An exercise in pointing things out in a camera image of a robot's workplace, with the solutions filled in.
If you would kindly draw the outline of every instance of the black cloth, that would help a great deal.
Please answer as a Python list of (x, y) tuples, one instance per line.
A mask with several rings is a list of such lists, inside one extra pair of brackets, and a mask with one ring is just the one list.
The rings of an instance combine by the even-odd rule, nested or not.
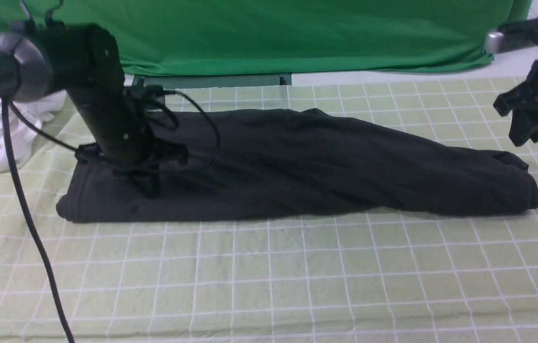
[[(156, 135), (208, 161), (214, 134), (198, 113)], [(511, 215), (538, 206), (528, 165), (510, 152), (447, 147), (317, 109), (210, 113), (223, 143), (205, 171), (162, 176), (148, 199), (99, 165), (77, 165), (57, 213), (73, 222), (244, 220), (386, 206), (449, 216)]]

